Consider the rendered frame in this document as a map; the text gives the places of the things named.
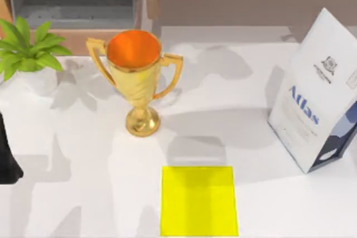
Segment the pale wooden drawer front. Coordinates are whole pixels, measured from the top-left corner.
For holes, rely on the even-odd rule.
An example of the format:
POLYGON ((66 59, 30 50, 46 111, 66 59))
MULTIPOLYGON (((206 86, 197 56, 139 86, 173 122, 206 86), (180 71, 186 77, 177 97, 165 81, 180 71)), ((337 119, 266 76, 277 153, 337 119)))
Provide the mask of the pale wooden drawer front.
POLYGON ((48 33, 63 37, 65 40, 61 45, 70 50, 73 56, 88 56, 88 38, 103 40, 108 44, 114 36, 124 31, 129 29, 49 29, 48 33))

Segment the flat yellow square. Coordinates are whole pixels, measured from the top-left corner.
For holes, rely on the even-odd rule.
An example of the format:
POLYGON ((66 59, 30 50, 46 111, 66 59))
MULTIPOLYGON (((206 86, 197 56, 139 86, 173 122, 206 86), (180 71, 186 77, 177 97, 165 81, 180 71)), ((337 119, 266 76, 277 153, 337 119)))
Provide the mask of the flat yellow square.
POLYGON ((161 236, 238 236, 230 166, 164 166, 161 236))

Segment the gold trophy cup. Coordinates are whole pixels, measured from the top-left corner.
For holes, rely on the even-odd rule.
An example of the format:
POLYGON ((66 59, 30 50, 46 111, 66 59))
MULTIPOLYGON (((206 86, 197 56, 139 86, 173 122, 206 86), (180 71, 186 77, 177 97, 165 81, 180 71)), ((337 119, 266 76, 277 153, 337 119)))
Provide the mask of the gold trophy cup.
POLYGON ((149 104, 175 88, 183 68, 182 56, 163 54, 159 39, 144 30, 122 31, 109 42, 88 38, 86 46, 98 70, 132 106, 126 116, 128 132, 137 137, 155 133, 161 120, 149 104), (170 64, 175 65, 172 81, 158 93, 161 67, 170 64))

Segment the white and blue book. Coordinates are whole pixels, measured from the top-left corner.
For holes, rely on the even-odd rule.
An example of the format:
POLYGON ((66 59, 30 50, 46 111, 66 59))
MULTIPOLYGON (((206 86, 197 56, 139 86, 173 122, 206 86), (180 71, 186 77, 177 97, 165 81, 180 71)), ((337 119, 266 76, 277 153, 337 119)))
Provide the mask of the white and blue book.
POLYGON ((291 59, 268 122, 303 173, 341 158, 357 136, 357 37, 326 8, 291 59))

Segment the green potted plant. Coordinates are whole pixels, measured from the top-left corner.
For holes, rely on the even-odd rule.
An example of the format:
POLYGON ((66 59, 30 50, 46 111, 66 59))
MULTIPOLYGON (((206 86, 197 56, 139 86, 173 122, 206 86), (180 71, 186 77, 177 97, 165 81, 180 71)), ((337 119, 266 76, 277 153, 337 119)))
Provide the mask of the green potted plant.
POLYGON ((50 33, 52 22, 46 21, 30 35, 27 21, 19 16, 14 24, 0 18, 0 28, 5 38, 0 38, 0 75, 8 81, 17 72, 38 72, 45 68, 62 71, 58 56, 71 56, 62 45, 65 38, 50 33))

